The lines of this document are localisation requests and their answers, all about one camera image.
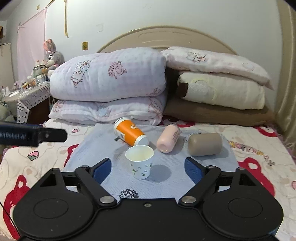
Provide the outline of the pink floral pillow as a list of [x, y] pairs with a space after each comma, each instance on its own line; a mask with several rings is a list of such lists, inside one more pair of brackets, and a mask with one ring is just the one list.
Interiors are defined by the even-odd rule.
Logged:
[[176, 46], [161, 53], [166, 59], [167, 66], [178, 71], [232, 74], [251, 79], [273, 90], [267, 71], [238, 55]]

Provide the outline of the light blue cloth mat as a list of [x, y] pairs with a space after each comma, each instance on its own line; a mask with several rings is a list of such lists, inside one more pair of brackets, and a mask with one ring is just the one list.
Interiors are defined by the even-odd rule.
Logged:
[[164, 154], [156, 149], [157, 139], [165, 129], [163, 126], [145, 126], [139, 128], [147, 135], [149, 146], [154, 150], [152, 159], [142, 167], [135, 168], [125, 157], [129, 145], [119, 139], [113, 131], [113, 125], [98, 123], [74, 150], [64, 167], [65, 172], [87, 165], [94, 166], [104, 158], [111, 170], [99, 179], [100, 185], [115, 199], [121, 198], [181, 198], [193, 186], [194, 182], [185, 173], [185, 159], [190, 156], [188, 140], [193, 134], [201, 134], [196, 126], [181, 128], [181, 134], [173, 150]]

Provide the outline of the pink plastic cup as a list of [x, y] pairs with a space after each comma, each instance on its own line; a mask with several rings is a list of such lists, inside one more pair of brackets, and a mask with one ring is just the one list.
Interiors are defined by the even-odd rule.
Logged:
[[177, 125], [168, 125], [157, 140], [157, 149], [162, 153], [170, 153], [180, 136], [180, 128]]

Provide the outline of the yellow wall sticker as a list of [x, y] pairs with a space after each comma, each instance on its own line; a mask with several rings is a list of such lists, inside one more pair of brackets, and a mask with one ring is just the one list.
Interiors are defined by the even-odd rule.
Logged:
[[83, 51], [88, 50], [88, 42], [83, 42], [82, 43], [82, 50]]

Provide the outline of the grey plush bunny toy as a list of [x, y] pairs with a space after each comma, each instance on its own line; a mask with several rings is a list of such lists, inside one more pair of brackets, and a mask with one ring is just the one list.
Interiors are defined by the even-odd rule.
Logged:
[[43, 43], [43, 47], [46, 51], [44, 65], [46, 66], [48, 73], [47, 77], [50, 79], [53, 71], [62, 65], [65, 60], [64, 56], [56, 50], [56, 45], [52, 39], [48, 39]]

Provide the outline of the brown pillow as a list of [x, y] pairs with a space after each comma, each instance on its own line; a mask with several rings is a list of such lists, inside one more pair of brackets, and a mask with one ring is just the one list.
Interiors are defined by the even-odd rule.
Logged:
[[263, 109], [240, 110], [219, 105], [196, 103], [180, 98], [168, 100], [164, 115], [182, 121], [221, 125], [259, 126], [274, 122], [273, 112], [266, 106]]

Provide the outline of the bedside table with cloth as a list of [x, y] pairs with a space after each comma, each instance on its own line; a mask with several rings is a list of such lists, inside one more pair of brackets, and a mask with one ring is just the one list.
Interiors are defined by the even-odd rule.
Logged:
[[1, 97], [1, 104], [9, 109], [17, 122], [26, 123], [30, 110], [50, 97], [47, 74], [52, 63], [51, 60], [38, 61], [26, 82], [15, 91]]

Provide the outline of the bear print bed sheet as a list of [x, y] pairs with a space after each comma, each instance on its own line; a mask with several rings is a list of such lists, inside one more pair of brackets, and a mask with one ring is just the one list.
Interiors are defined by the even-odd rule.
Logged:
[[233, 125], [207, 125], [178, 122], [180, 137], [168, 154], [155, 153], [151, 174], [137, 180], [125, 163], [128, 145], [119, 139], [110, 123], [87, 126], [51, 119], [49, 128], [65, 129], [63, 143], [47, 142], [38, 147], [13, 147], [1, 162], [1, 238], [14, 240], [18, 233], [10, 218], [23, 195], [51, 168], [73, 171], [81, 165], [94, 165], [104, 158], [112, 161], [116, 177], [104, 181], [117, 199], [173, 197], [179, 199], [193, 186], [185, 174], [189, 156], [188, 139], [195, 133], [219, 133], [223, 147], [215, 156], [198, 157], [202, 165], [215, 165], [223, 171], [247, 169], [277, 199], [284, 219], [276, 233], [279, 240], [295, 240], [295, 162], [272, 128]]

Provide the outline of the pink wall cloth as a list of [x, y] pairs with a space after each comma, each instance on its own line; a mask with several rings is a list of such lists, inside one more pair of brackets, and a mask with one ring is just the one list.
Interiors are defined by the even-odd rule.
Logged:
[[41, 10], [18, 27], [16, 53], [19, 81], [27, 80], [36, 61], [44, 59], [46, 12], [46, 9]]

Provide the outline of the cream folded blanket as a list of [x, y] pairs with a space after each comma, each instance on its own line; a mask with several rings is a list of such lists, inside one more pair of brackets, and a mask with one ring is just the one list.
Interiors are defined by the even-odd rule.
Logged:
[[230, 74], [183, 72], [177, 95], [184, 100], [235, 109], [263, 109], [264, 88], [245, 77]]

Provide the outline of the orange paper cup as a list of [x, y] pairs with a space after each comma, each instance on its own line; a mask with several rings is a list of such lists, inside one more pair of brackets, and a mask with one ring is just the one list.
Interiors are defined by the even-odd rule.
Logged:
[[113, 131], [117, 137], [129, 144], [131, 147], [136, 145], [149, 145], [149, 139], [144, 132], [128, 118], [118, 119], [114, 123]]

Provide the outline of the beige curtain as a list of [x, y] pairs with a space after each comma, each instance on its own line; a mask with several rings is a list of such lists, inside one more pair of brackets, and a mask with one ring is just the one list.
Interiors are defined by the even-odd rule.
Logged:
[[295, 10], [277, 1], [282, 34], [282, 61], [275, 104], [275, 119], [283, 142], [295, 153]]

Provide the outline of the taupe plastic cup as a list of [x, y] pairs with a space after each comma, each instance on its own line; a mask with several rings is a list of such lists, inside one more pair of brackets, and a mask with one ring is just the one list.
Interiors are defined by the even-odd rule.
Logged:
[[215, 155], [221, 150], [222, 137], [218, 133], [198, 133], [188, 139], [188, 151], [192, 156]]

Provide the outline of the white leaf-print paper cup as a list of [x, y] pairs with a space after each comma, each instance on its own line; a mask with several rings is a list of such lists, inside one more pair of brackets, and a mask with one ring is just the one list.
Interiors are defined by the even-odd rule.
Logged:
[[128, 160], [128, 167], [133, 177], [137, 179], [145, 179], [150, 175], [153, 156], [154, 150], [145, 145], [130, 147], [125, 152], [125, 157]]

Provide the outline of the beige wooden headboard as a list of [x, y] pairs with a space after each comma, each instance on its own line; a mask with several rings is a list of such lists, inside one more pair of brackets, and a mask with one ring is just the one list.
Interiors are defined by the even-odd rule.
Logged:
[[171, 46], [237, 54], [231, 47], [211, 35], [177, 26], [151, 26], [132, 30], [111, 40], [101, 47], [99, 52], [135, 47], [150, 47], [162, 51]]

